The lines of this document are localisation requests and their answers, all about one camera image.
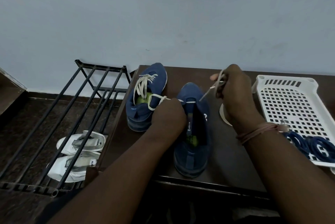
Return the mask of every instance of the pink wristband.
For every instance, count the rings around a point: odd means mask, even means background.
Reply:
[[[275,129],[278,132],[288,131],[287,125],[277,125],[272,122],[264,122],[262,124],[259,124],[257,126],[257,129],[253,130],[252,132],[242,133],[241,135],[238,135],[236,138],[241,142],[241,145],[243,145],[249,139],[256,137],[257,135],[262,134],[271,129]]]

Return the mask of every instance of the shoe label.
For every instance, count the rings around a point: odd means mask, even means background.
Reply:
[[[193,113],[188,113],[187,114],[187,136],[192,135],[192,120],[193,120]]]
[[[90,167],[95,167],[96,165],[96,159],[91,159],[90,160]]]
[[[94,145],[101,146],[102,145],[101,139],[97,139]]]

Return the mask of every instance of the hand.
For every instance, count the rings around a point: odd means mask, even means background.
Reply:
[[[216,81],[217,77],[218,74],[214,74],[210,79]],[[253,100],[249,76],[238,65],[233,64],[224,70],[224,80],[226,84],[218,89],[216,96],[223,98],[226,119],[237,133],[249,132],[254,126],[264,122]]]
[[[176,140],[186,126],[186,114],[177,99],[164,100],[152,115],[151,126]]]

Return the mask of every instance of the sneaker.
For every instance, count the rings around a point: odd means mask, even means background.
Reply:
[[[73,156],[74,155],[66,155],[64,157],[57,158],[48,172],[48,177],[55,179],[56,181],[60,181],[65,174],[67,167],[70,165]],[[65,182],[79,182],[85,180],[86,168],[95,167],[99,156],[100,153],[98,152],[81,152]]]
[[[150,127],[153,111],[166,98],[161,96],[167,83],[161,63],[151,65],[140,76],[126,102],[127,123],[136,132],[144,132]]]
[[[66,145],[64,146],[61,153],[66,155],[74,155],[78,148],[80,147],[83,139],[87,134],[87,130],[83,131],[82,134],[73,134],[69,140],[67,141]],[[63,143],[65,137],[58,140],[56,147],[59,149],[61,144]],[[106,136],[102,135],[97,132],[92,132],[90,137],[88,138],[83,151],[93,151],[93,152],[101,152],[106,142]]]
[[[194,83],[183,86],[177,96],[187,115],[187,125],[174,149],[174,166],[179,173],[191,178],[205,170],[211,149],[207,125],[209,106],[206,99],[199,101],[202,96],[203,92]]]

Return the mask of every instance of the brown wooden table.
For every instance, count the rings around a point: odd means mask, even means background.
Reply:
[[[134,87],[138,75],[147,65],[140,65],[133,75],[128,92],[120,106],[107,143],[98,160],[96,168],[104,171],[113,161],[138,140],[142,133],[137,133],[128,128],[125,111],[125,101],[130,90]],[[174,98],[184,84],[194,82],[203,92],[213,84],[209,77],[218,73],[215,69],[179,68],[165,67],[168,74],[168,82],[162,93],[168,98]],[[295,77],[311,77],[319,83],[318,94],[331,115],[335,116],[335,76],[245,72],[254,83],[259,74],[283,75]],[[256,104],[259,106],[257,95],[254,95]],[[158,165],[152,180],[161,184],[164,188],[179,188],[181,191],[191,189],[193,191],[221,192],[225,194],[245,195],[254,198],[268,199],[262,181],[260,180],[244,147],[239,146],[235,139],[236,133],[233,128],[225,124],[219,116],[221,101],[215,99],[210,93],[207,100],[211,108],[210,130],[213,135],[213,149],[206,170],[197,178],[189,179],[180,175],[173,164],[173,147],[166,152]]]

